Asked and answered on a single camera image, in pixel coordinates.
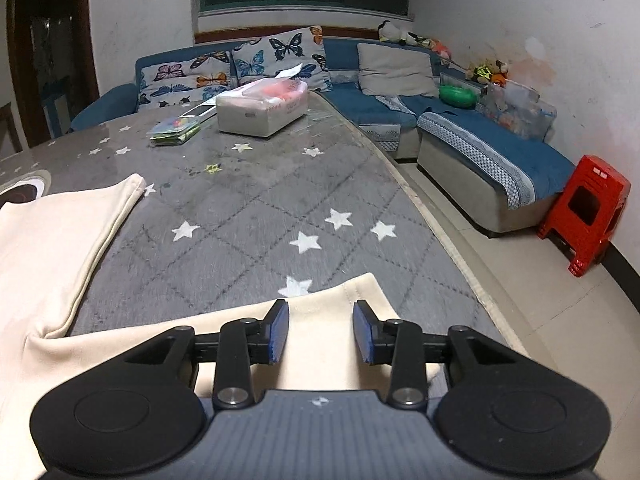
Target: smartphone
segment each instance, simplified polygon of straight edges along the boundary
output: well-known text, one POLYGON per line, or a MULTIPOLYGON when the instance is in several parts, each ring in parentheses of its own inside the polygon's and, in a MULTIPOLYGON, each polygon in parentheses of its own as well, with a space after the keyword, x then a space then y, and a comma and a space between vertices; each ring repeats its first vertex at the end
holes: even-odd
POLYGON ((216 105, 206 105, 201 104, 192 108, 186 113, 183 113, 181 117, 198 117, 201 119, 206 119, 209 116, 212 116, 216 113, 216 105))

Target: white box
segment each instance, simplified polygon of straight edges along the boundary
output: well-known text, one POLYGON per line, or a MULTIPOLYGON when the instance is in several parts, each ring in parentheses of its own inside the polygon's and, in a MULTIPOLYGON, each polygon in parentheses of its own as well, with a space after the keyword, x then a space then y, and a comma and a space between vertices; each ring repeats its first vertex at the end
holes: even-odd
POLYGON ((218 128, 232 134, 269 137, 307 110, 306 83, 265 78, 216 96, 218 128))

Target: sofa armrest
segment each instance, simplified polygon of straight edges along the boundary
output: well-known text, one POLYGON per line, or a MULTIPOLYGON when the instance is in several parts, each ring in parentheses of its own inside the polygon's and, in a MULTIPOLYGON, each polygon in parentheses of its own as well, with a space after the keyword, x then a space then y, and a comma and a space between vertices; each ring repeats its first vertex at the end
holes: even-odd
POLYGON ((70 131, 77 132, 96 124, 132 114, 138 106, 138 87, 133 83, 116 86, 82 110, 71 121, 70 131))

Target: baseboard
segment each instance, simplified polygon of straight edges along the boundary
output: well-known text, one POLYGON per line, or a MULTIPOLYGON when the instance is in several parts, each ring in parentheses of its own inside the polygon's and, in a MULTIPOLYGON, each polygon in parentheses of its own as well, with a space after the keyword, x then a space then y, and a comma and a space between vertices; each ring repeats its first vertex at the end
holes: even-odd
POLYGON ((640 276, 614 244, 605 251, 602 265, 640 312, 640 276))

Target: book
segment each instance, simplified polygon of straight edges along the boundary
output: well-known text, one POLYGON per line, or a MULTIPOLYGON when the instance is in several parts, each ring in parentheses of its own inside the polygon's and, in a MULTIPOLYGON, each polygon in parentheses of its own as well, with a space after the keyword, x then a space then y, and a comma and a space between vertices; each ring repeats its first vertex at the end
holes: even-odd
POLYGON ((171 117, 156 124, 148 131, 147 135, 180 134, 193 128, 198 122, 197 118, 193 117, 171 117))
POLYGON ((187 140, 191 139, 195 134, 200 131, 200 125, 196 124, 191 128, 182 132, 175 132, 171 134, 155 134, 149 137, 153 146, 179 146, 184 144, 187 140))

